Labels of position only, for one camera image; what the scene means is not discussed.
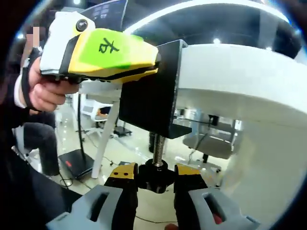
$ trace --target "person's leg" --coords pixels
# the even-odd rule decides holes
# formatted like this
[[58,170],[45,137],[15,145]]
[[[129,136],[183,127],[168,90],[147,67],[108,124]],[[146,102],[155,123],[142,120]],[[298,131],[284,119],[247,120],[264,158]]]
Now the person's leg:
[[54,112],[39,112],[38,114],[29,116],[29,123],[41,123],[49,125],[53,128],[56,127],[56,116]]
[[45,175],[59,174],[57,138],[53,127],[41,123],[25,123],[24,146],[28,149],[39,149]]

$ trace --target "white shirt cuff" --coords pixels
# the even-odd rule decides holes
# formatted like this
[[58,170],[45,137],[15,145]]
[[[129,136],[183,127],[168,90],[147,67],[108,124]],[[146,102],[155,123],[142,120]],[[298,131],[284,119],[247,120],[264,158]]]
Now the white shirt cuff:
[[14,86],[14,102],[15,105],[24,109],[25,106],[21,103],[20,99],[19,99],[19,88],[20,88],[20,84],[21,84],[21,77],[22,74],[20,74],[15,82],[15,86]]

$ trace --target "black handwritten character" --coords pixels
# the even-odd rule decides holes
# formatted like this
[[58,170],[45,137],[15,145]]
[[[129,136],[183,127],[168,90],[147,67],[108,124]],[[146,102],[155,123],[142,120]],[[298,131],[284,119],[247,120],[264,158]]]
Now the black handwritten character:
[[111,47],[111,49],[110,49],[110,54],[112,54],[112,51],[113,51],[113,50],[119,51],[119,49],[117,49],[117,48],[113,45],[114,41],[112,41],[112,43],[110,43],[106,38],[104,38],[104,41],[106,42],[106,44],[100,44],[99,52],[101,52],[101,53],[104,54],[104,53],[106,52],[106,50],[107,50],[108,47]]

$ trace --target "black metal plate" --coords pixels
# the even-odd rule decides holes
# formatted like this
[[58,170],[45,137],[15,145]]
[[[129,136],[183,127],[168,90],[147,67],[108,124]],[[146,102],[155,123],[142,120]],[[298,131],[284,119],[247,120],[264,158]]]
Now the black metal plate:
[[134,126],[174,139],[191,128],[173,124],[183,40],[158,46],[161,62],[156,74],[123,84],[119,118]]

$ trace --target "white stand pole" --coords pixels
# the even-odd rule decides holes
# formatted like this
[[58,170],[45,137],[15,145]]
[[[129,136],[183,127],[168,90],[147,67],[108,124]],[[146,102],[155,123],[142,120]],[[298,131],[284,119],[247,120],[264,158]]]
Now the white stand pole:
[[102,159],[105,155],[105,150],[106,150],[106,145],[107,142],[110,139],[110,135],[112,133],[112,130],[114,128],[115,125],[115,121],[117,119],[119,113],[119,102],[114,102],[113,106],[110,110],[110,113],[107,117],[107,121],[105,123],[104,126],[104,131],[101,135],[99,144],[98,144],[98,149],[97,149],[97,153],[96,153],[96,157],[95,157],[95,161],[94,161],[94,166],[93,166],[93,171],[92,171],[92,178],[96,179],[98,178],[99,175],[99,170],[101,168],[101,162]]

